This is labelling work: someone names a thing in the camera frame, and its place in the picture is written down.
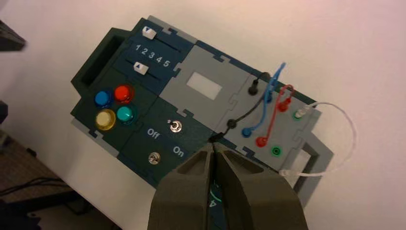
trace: dark blue panel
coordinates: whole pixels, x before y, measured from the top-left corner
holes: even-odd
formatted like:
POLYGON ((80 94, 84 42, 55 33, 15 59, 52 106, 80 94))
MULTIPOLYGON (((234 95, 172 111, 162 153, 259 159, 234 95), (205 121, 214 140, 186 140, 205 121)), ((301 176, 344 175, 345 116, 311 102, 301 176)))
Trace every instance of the dark blue panel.
POLYGON ((248 73, 254 75, 255 77, 259 77, 261 74, 261 72, 259 70, 254 69, 254 68, 242 63, 241 61, 233 58, 230 55, 227 55, 227 54, 221 52, 220 50, 214 48, 213 46, 211 46, 209 44, 206 44, 199 40, 196 42, 196 45, 199 46, 200 48, 203 48, 203 49, 209 51, 210 53, 214 54, 214 58, 219 61, 222 61, 221 56, 224 56, 224 57, 227 57, 230 59, 230 64, 244 70, 245 72, 248 72, 248 73))
POLYGON ((153 179, 150 172, 147 172, 142 167, 139 167, 134 161, 126 157, 124 154, 118 154, 117 159, 130 168, 133 172, 137 173, 138 176, 143 178, 152 187, 156 188, 158 186, 158 182, 153 179))
POLYGON ((175 77, 179 70, 175 66, 182 62, 193 47, 193 44, 182 37, 162 32, 162 27, 145 20, 138 31, 133 31, 128 42, 129 48, 124 50, 113 67, 122 72, 129 81, 138 81, 141 85, 156 95, 165 88, 168 81, 175 77), (153 40, 142 36, 142 28, 148 26, 157 32, 153 40), (135 62, 149 67, 145 75, 134 71, 135 62))
POLYGON ((181 116, 175 106, 158 97, 148 114, 137 121, 138 128, 120 150, 119 156, 130 159, 135 168, 143 170, 135 172, 143 173, 143 178, 156 186, 167 173, 204 146, 212 134, 209 128, 189 115, 181 116), (182 130, 179 133, 172 132, 168 120, 180 121, 182 130), (148 162, 152 152, 158 152, 161 156, 162 162, 158 165, 148 162))

